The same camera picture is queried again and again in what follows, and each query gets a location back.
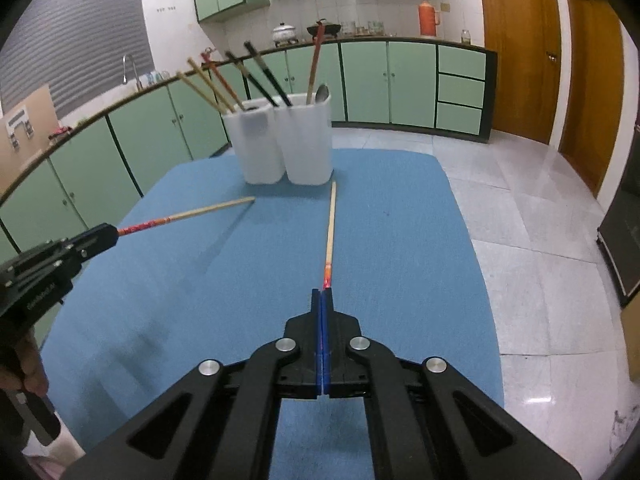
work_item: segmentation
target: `faucet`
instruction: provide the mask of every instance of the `faucet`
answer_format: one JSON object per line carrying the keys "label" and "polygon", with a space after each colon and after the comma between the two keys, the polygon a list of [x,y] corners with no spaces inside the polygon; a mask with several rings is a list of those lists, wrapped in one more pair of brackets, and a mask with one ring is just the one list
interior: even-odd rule
{"label": "faucet", "polygon": [[124,56],[122,56],[122,71],[124,73],[122,84],[127,84],[127,57],[133,64],[133,73],[136,75],[136,88],[138,88],[138,91],[140,91],[142,90],[142,83],[140,82],[140,76],[138,76],[138,67],[136,67],[136,60],[133,59],[133,56],[131,54],[125,54]]}

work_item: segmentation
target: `tiled floor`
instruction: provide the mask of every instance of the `tiled floor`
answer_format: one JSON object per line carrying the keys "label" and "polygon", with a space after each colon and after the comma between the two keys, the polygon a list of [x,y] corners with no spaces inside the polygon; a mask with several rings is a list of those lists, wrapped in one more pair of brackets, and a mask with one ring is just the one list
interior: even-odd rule
{"label": "tiled floor", "polygon": [[620,310],[594,243],[604,213],[575,171],[538,142],[487,145],[384,130],[334,130],[334,148],[430,153],[444,168],[491,299],[505,407],[596,479],[640,416]]}

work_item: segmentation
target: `window blind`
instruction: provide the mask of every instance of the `window blind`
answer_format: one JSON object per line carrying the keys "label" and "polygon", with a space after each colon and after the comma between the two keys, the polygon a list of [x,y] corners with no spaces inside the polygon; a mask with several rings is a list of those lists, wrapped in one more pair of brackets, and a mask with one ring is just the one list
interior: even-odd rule
{"label": "window blind", "polygon": [[0,51],[2,109],[48,84],[62,118],[122,84],[124,54],[154,69],[142,0],[33,0]]}

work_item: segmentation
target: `wooden chopstick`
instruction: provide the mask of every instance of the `wooden chopstick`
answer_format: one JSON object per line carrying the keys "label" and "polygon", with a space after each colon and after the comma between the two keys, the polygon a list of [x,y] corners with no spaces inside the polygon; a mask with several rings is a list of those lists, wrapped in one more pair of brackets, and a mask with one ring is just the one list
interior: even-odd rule
{"label": "wooden chopstick", "polygon": [[329,231],[326,237],[326,259],[324,261],[324,283],[322,288],[331,286],[332,265],[334,262],[335,197],[337,184],[331,183],[331,206],[329,208]]}
{"label": "wooden chopstick", "polygon": [[316,32],[316,49],[314,50],[314,60],[311,63],[311,73],[309,74],[309,88],[306,90],[306,104],[311,104],[311,96],[316,84],[316,72],[318,71],[318,60],[320,59],[320,46],[324,41],[324,23],[319,23]]}
{"label": "wooden chopstick", "polygon": [[222,108],[220,108],[220,106],[218,105],[217,102],[213,101],[211,98],[209,98],[209,96],[207,96],[202,90],[200,90],[196,85],[194,85],[191,81],[189,81],[189,79],[187,79],[187,76],[185,76],[182,72],[178,71],[175,73],[175,75],[177,75],[181,81],[183,81],[185,83],[185,85],[187,85],[188,87],[190,87],[194,92],[196,92],[196,94],[198,94],[200,97],[202,97],[207,103],[209,103],[211,106],[213,106],[217,111],[220,112],[220,114],[226,114],[226,110],[223,110]]}
{"label": "wooden chopstick", "polygon": [[224,76],[220,73],[220,70],[218,70],[218,67],[215,65],[215,63],[213,63],[213,62],[209,63],[209,69],[216,75],[218,80],[222,83],[222,86],[225,87],[225,90],[229,93],[229,95],[231,95],[233,100],[236,103],[238,103],[238,108],[240,108],[243,112],[245,112],[246,108],[242,104],[242,101],[238,97],[238,94],[236,94],[236,92],[234,92],[234,89],[231,88],[231,85],[224,78]]}
{"label": "wooden chopstick", "polygon": [[159,225],[170,224],[171,222],[184,220],[185,218],[192,218],[194,216],[204,215],[204,213],[209,213],[211,211],[218,211],[219,209],[226,209],[227,207],[233,207],[235,205],[245,204],[247,202],[254,202],[254,201],[255,201],[255,196],[247,196],[245,198],[240,198],[238,200],[232,200],[231,202],[223,202],[216,205],[210,205],[208,207],[192,209],[191,211],[185,211],[184,213],[165,216],[164,218],[157,218],[155,220],[150,220],[149,222],[144,222],[142,224],[132,225],[131,227],[118,229],[118,234],[120,236],[126,236],[132,233],[137,233],[139,231],[145,231],[153,227],[158,227]]}
{"label": "wooden chopstick", "polygon": [[222,95],[220,90],[218,90],[216,88],[216,86],[213,84],[213,81],[209,77],[207,77],[207,75],[202,71],[202,69],[198,66],[198,64],[193,60],[192,57],[190,57],[187,60],[187,63],[189,63],[189,65],[191,65],[191,68],[193,68],[196,71],[196,73],[202,78],[202,80],[206,83],[206,85],[213,90],[213,93],[220,100],[220,102],[223,105],[225,105],[225,107],[228,108],[228,110],[231,113],[233,113],[234,112],[234,108],[229,104],[229,101],[227,101],[225,99],[225,97]]}
{"label": "wooden chopstick", "polygon": [[254,86],[258,89],[258,92],[260,92],[262,96],[265,97],[267,101],[271,103],[271,106],[273,106],[274,108],[277,108],[278,107],[277,102],[274,101],[273,97],[269,95],[269,93],[264,89],[264,87],[260,83],[258,83],[258,80],[251,74],[251,72],[249,72],[246,69],[246,67],[240,62],[240,60],[236,56],[234,56],[230,50],[227,50],[225,54],[233,62],[233,64],[241,72],[241,74],[245,78],[247,78],[249,81],[251,81],[251,83],[253,83]]}

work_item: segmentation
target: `spoon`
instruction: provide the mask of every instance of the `spoon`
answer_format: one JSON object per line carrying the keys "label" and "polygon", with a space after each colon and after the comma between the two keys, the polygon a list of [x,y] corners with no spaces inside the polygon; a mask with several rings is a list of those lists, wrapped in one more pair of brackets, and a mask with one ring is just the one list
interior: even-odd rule
{"label": "spoon", "polygon": [[324,103],[329,98],[329,87],[322,83],[316,92],[316,103]]}

